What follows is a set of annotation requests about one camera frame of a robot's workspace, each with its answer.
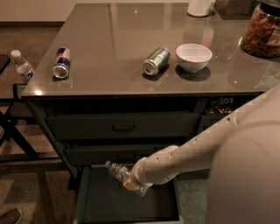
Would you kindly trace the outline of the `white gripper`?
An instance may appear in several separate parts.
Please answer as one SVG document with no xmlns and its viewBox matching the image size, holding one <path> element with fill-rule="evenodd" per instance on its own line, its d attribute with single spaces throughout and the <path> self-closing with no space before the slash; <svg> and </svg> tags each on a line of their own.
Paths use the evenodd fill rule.
<svg viewBox="0 0 280 224">
<path fill-rule="evenodd" d="M 151 187 L 152 183 L 145 177 L 144 163 L 146 157 L 138 160 L 130 171 L 131 178 L 127 178 L 123 183 L 123 187 L 129 191 L 137 191 L 140 187 Z"/>
</svg>

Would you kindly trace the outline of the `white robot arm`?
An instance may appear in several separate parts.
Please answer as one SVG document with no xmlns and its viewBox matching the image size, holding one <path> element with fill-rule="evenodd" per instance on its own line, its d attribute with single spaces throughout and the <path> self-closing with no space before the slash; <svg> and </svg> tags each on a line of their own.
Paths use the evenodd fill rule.
<svg viewBox="0 0 280 224">
<path fill-rule="evenodd" d="M 280 224 L 280 86 L 183 145 L 136 162 L 130 186 L 209 169 L 206 224 Z"/>
</svg>

